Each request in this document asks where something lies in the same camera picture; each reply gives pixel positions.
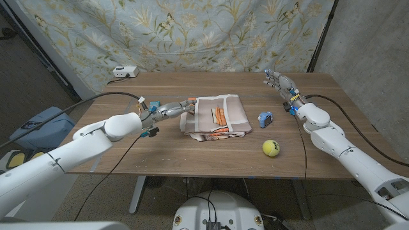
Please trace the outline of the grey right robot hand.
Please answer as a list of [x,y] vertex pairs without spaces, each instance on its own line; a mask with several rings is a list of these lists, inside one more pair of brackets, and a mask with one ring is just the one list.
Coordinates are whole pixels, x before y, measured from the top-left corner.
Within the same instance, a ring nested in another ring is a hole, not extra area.
[[305,104],[296,84],[289,77],[270,69],[265,69],[265,75],[263,83],[276,90],[292,107],[298,109]]

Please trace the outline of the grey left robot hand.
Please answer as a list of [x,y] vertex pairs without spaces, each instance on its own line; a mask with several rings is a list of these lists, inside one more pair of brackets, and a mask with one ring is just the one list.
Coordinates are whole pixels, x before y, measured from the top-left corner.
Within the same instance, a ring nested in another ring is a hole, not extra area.
[[140,116],[141,121],[159,122],[169,118],[176,118],[184,112],[192,112],[195,109],[196,99],[188,99],[182,102],[171,102],[161,106],[152,106]]

